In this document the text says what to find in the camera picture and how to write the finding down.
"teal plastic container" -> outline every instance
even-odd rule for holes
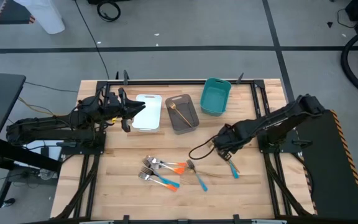
[[[212,116],[221,116],[226,111],[231,84],[218,78],[209,78],[205,82],[201,95],[201,111]]]

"metal frame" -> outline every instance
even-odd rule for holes
[[[127,76],[127,74],[124,74],[124,78],[125,78],[124,80],[98,81],[98,83],[96,85],[96,91],[98,89],[102,88],[103,86],[106,86],[106,89],[109,91],[112,86],[116,86],[116,85],[204,85],[205,84],[205,80],[129,80],[129,77]],[[260,106],[259,106],[259,101],[258,101],[258,96],[257,96],[257,87],[259,87],[261,90],[261,94],[262,94],[262,100],[264,102],[265,112],[266,113],[270,112],[269,103],[267,100],[267,94],[265,91],[265,85],[264,85],[263,80],[241,80],[241,77],[240,77],[237,80],[233,79],[233,80],[227,80],[227,81],[233,85],[250,85],[251,92],[252,92],[252,99],[254,101],[255,113],[256,113],[257,118],[261,117]],[[281,179],[284,181],[280,157],[279,157],[279,155],[276,155],[275,157],[276,157],[276,168],[278,170],[278,173],[279,173]],[[84,156],[79,186],[83,183],[85,176],[87,174],[89,158],[90,158],[89,156]],[[265,162],[267,160],[270,161],[269,154],[265,153],[264,159],[265,159]],[[99,156],[95,156],[93,162],[95,162],[96,165],[98,166],[99,165]],[[96,188],[96,177],[97,177],[97,175],[95,177],[93,177],[93,179],[90,183],[88,201],[87,201],[87,205],[86,205],[86,217],[91,217],[92,207],[93,207],[93,199],[94,199],[94,191]],[[271,178],[271,176],[269,176],[268,173],[267,173],[267,178],[268,178],[270,195],[271,195],[271,199],[272,199],[273,212],[274,212],[275,217],[278,217],[278,216],[280,216],[280,209],[278,207],[278,200],[277,200],[277,193],[275,190],[275,184],[274,184],[273,179]],[[286,214],[291,215],[291,207],[289,206],[289,202],[284,196],[283,196],[283,199],[284,199],[285,204],[287,204],[285,206]],[[74,218],[78,218],[80,216],[81,201],[82,201],[82,198],[80,199],[80,201],[78,202],[78,204],[75,207],[74,216],[73,216]],[[114,223],[128,223],[128,220],[129,220],[129,216],[126,216],[125,218],[123,218],[122,221],[115,220]],[[135,223],[135,222],[136,223],[178,223],[179,221],[180,221],[180,223],[183,223],[183,224],[189,222],[189,220],[136,220],[136,221],[131,221],[131,223]],[[235,224],[238,224],[241,222],[250,222],[250,219],[241,220],[241,219],[239,219],[238,215],[234,214],[234,218],[232,220],[192,220],[191,222],[192,223],[217,223],[217,224],[218,223],[235,223]]]

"orange handle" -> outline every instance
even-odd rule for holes
[[[165,186],[166,186],[168,189],[170,189],[170,190],[172,190],[172,191],[174,191],[174,192],[176,192],[176,191],[178,190],[178,188],[175,187],[174,185],[166,184]]]
[[[175,165],[178,165],[178,166],[187,166],[187,163],[186,163],[186,162],[177,162]]]
[[[184,167],[181,167],[181,168],[174,168],[173,170],[175,173],[179,174],[179,175],[182,175],[182,173],[185,172],[185,168]]]

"white object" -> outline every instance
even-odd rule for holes
[[[145,108],[139,112],[132,127],[140,132],[155,133],[160,129],[162,97],[160,95],[139,94],[136,101],[145,102]]]
[[[14,0],[24,6],[41,24],[48,34],[57,34],[65,30],[62,16],[52,0]]]

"wooden table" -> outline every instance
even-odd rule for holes
[[[274,111],[285,106],[287,102],[280,80],[264,81],[270,109]],[[96,82],[82,81],[78,99],[94,95]],[[256,139],[245,145],[232,158],[241,172],[239,179],[233,178],[230,167],[215,153],[200,161],[194,161],[198,170],[223,175],[222,178],[201,176],[208,186],[207,192],[203,191],[195,175],[189,172],[179,176],[169,170],[161,171],[166,178],[181,184],[177,192],[141,180],[137,176],[143,166],[141,160],[146,155],[155,156],[163,161],[185,162],[189,150],[216,134],[223,124],[255,119],[250,85],[232,86],[227,111],[220,117],[201,112],[200,98],[203,85],[123,87],[128,98],[133,100],[136,95],[142,93],[162,96],[160,131],[125,133],[119,123],[107,129],[106,149],[100,158],[98,169],[92,220],[122,220],[124,215],[130,215],[131,220],[232,219],[234,214],[239,214],[240,218],[273,218],[264,159],[259,152]],[[119,86],[111,91],[117,92],[118,88]],[[165,99],[184,93],[191,96],[200,125],[196,131],[176,135],[170,124]],[[208,150],[205,146],[195,152],[194,156],[205,154]],[[83,156],[73,156],[64,163],[51,217],[58,215],[76,192],[82,162]],[[303,166],[289,154],[282,155],[282,164],[288,188],[302,206],[313,213]],[[282,196],[279,191],[277,192],[280,211],[284,213]],[[86,192],[81,215],[85,214],[87,196]]]

